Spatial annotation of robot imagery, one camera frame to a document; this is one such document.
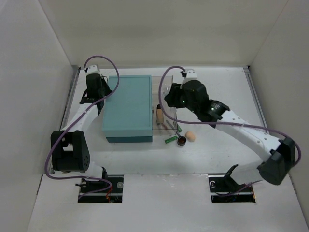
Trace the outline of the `beige foundation pump bottle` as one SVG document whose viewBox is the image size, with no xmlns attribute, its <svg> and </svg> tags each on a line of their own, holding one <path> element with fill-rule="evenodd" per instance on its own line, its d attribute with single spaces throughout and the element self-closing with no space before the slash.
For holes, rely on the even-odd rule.
<svg viewBox="0 0 309 232">
<path fill-rule="evenodd" d="M 160 104 L 158 104 L 156 107 L 156 123 L 158 125 L 164 123 L 164 114 L 163 114 Z"/>
</svg>

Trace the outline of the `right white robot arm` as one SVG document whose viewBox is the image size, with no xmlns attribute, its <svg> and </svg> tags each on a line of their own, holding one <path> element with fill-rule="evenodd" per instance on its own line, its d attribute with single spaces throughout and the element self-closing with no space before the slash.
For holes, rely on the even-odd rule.
<svg viewBox="0 0 309 232">
<path fill-rule="evenodd" d="M 206 87 L 198 80 L 173 83 L 164 94 L 168 107 L 187 108 L 199 121 L 207 122 L 247 146 L 260 158 L 243 166 L 235 164 L 226 173 L 224 186 L 229 191 L 241 184 L 265 180 L 280 185 L 295 165 L 295 142 L 286 137 L 281 140 L 247 124 L 220 101 L 209 98 Z"/>
</svg>

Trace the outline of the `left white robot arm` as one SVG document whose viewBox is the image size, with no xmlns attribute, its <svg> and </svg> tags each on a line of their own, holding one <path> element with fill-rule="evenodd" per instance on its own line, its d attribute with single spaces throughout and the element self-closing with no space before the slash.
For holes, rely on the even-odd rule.
<svg viewBox="0 0 309 232">
<path fill-rule="evenodd" d="M 100 99 L 111 94 L 106 80 L 99 73 L 86 75 L 86 90 L 72 120 L 60 131 L 51 134 L 52 167 L 63 173 L 84 174 L 94 165 L 90 161 L 85 131 L 104 106 Z"/>
</svg>

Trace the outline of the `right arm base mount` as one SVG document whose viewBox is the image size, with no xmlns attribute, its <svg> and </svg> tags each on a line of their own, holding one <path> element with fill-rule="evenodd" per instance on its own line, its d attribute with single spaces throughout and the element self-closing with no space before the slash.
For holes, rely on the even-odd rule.
<svg viewBox="0 0 309 232">
<path fill-rule="evenodd" d="M 231 174 L 238 165 L 233 165 L 225 174 L 208 174 L 212 203 L 255 203 L 252 185 L 237 184 Z"/>
</svg>

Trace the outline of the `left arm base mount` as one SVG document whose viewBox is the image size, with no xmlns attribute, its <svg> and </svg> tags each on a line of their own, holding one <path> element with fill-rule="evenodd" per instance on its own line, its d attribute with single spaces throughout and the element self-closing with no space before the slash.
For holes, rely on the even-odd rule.
<svg viewBox="0 0 309 232">
<path fill-rule="evenodd" d="M 102 181 L 83 179 L 80 184 L 78 203 L 122 203 L 124 190 L 124 176 L 110 175 L 108 180 L 112 186 Z"/>
</svg>

